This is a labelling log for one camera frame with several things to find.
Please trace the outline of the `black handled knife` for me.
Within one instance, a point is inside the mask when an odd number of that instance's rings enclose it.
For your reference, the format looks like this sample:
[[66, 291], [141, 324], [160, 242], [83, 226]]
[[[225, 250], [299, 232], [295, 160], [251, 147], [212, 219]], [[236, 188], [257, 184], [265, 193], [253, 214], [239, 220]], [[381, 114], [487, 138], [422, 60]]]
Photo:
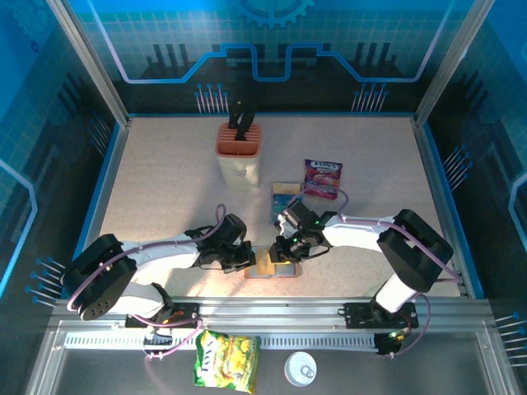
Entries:
[[228, 128], [229, 129], [237, 129], [239, 127], [239, 120], [241, 115], [243, 114], [244, 105], [242, 99], [235, 98], [229, 107], [229, 120], [228, 120]]
[[238, 127], [236, 131], [236, 141], [245, 141], [245, 134], [249, 131], [250, 126], [254, 121], [254, 116], [256, 115], [256, 107], [250, 106], [245, 108], [241, 112], [240, 121], [238, 122]]

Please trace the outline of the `tan leather card holder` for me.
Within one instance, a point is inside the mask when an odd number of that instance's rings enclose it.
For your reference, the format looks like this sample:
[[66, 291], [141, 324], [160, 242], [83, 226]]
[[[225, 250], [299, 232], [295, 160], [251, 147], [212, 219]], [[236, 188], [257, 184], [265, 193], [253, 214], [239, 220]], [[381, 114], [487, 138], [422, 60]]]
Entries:
[[280, 279], [280, 278], [297, 278], [301, 275], [300, 265], [298, 263], [273, 263], [276, 273], [272, 276], [258, 276], [256, 274], [256, 265], [244, 270], [245, 279]]

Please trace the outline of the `aluminium frame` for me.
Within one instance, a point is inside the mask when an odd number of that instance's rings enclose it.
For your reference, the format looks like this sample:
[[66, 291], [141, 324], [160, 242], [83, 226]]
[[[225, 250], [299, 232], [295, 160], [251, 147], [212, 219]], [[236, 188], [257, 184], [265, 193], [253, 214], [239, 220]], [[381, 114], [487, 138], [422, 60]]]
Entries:
[[[465, 384], [483, 383], [490, 395], [521, 395], [520, 382], [506, 355], [492, 306], [476, 296], [475, 282], [470, 276], [473, 264], [450, 208], [450, 194], [445, 190], [430, 129], [420, 119], [413, 122], [412, 128], [442, 229], [455, 247], [454, 264], [461, 271], [466, 296], [430, 299], [433, 313], [429, 333], [446, 335], [445, 345], [418, 352], [410, 360], [391, 362], [377, 356], [372, 359], [371, 368], [361, 366], [353, 374], [353, 387], [360, 393], [373, 393], [379, 384], [381, 392], [386, 393], [394, 384], [388, 373], [400, 369], [406, 383], [423, 381], [425, 394], [437, 389], [440, 395], [458, 395]], [[366, 329], [346, 328], [337, 314], [343, 304], [341, 298], [206, 297], [199, 303], [204, 326], [218, 332], [259, 337], [271, 333], [369, 335]], [[75, 332], [138, 333], [124, 326], [123, 315], [111, 314], [83, 322], [67, 311], [63, 301], [57, 302], [24, 395], [58, 395], [59, 386], [66, 382], [72, 382], [76, 389], [86, 389], [91, 395], [107, 395], [110, 389], [121, 389], [126, 384], [140, 389], [141, 372], [147, 373], [156, 393], [170, 392], [168, 383], [152, 371], [148, 362], [134, 364], [124, 357], [127, 351], [64, 348], [66, 336]]]

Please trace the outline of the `silver tin can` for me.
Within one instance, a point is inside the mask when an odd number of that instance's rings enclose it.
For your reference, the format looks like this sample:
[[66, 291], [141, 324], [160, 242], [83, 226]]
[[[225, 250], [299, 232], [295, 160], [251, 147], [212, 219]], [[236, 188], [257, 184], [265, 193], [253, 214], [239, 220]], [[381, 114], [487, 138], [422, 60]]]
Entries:
[[304, 351], [292, 353], [285, 362], [284, 375], [287, 382], [296, 387], [312, 384], [317, 375], [315, 359]]

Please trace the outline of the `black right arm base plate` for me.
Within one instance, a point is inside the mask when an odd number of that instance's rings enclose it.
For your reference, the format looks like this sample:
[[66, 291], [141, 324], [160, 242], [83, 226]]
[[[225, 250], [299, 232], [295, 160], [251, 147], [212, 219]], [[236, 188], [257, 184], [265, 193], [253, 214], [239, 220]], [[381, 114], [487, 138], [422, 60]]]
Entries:
[[373, 303], [346, 303], [337, 310], [347, 329], [402, 329], [418, 328], [419, 322], [414, 303], [405, 303], [395, 313], [390, 313]]

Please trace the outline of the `purple snack bag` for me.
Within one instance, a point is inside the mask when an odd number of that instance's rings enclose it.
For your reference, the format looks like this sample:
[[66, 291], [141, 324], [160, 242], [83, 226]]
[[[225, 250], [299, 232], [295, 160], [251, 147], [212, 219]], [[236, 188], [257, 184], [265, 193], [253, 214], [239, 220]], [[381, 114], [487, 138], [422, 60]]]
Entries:
[[338, 197], [343, 164], [305, 159], [305, 193], [334, 201]]

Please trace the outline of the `teal VIP card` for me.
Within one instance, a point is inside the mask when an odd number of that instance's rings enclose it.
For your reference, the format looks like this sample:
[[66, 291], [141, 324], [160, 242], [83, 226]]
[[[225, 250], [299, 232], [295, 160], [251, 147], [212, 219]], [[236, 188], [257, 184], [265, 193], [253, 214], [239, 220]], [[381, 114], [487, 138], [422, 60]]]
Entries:
[[295, 197], [295, 194], [274, 193], [271, 204], [271, 222], [278, 221], [278, 215], [281, 214], [288, 206], [289, 202]]

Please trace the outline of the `cream and orange knife block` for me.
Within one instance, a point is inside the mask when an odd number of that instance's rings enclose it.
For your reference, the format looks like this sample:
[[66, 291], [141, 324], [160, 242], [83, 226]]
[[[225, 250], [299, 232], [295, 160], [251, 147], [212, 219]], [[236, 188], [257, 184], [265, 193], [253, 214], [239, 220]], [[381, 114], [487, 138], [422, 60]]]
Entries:
[[216, 155], [226, 186], [235, 191], [254, 191], [259, 187], [262, 129], [252, 124], [245, 140], [236, 140], [236, 129], [223, 123], [217, 133]]

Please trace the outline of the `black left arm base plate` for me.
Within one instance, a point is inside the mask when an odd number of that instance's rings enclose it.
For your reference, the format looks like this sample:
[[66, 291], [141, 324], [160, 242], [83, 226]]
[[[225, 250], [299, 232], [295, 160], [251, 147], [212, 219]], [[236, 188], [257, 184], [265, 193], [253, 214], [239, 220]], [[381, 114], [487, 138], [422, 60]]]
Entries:
[[200, 318], [199, 304], [174, 303], [162, 308], [151, 318], [128, 315], [125, 319], [126, 328], [196, 328]]

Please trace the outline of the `yellow green chips bag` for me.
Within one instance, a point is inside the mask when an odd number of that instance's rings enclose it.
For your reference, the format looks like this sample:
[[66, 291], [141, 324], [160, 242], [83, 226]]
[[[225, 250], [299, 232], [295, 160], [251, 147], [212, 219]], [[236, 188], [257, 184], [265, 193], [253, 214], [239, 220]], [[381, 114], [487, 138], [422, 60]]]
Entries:
[[194, 384], [256, 394], [259, 337], [205, 330], [196, 338]]

